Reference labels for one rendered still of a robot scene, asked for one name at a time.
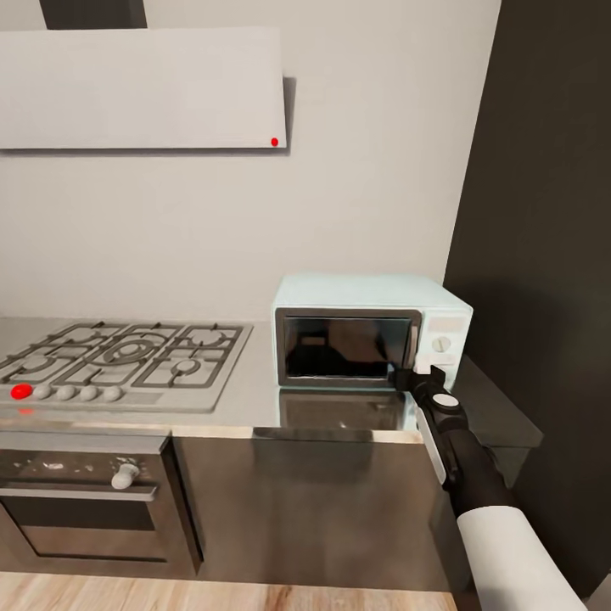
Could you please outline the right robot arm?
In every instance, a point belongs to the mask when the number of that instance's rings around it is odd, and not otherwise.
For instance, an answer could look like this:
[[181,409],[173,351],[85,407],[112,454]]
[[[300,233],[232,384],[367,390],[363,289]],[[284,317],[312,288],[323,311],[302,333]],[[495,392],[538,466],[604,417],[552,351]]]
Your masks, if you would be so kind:
[[461,531],[483,611],[588,611],[504,484],[495,453],[469,430],[444,388],[453,354],[416,354],[414,368],[388,364],[396,391],[410,391],[424,443]]

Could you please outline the microwave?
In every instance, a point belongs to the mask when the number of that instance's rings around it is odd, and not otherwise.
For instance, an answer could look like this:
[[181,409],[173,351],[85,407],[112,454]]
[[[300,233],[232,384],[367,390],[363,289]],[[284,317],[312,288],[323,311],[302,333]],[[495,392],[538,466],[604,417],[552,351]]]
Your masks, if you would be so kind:
[[275,384],[394,388],[388,364],[453,354],[455,381],[473,307],[422,273],[285,272],[271,306]]

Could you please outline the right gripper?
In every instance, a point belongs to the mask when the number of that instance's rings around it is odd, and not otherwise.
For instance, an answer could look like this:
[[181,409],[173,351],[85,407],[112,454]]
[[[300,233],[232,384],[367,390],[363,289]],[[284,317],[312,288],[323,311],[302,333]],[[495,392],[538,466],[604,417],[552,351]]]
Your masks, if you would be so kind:
[[395,383],[396,391],[410,391],[412,395],[421,384],[436,384],[444,387],[445,373],[434,367],[430,374],[418,374],[412,368],[392,367],[388,364],[388,381]]

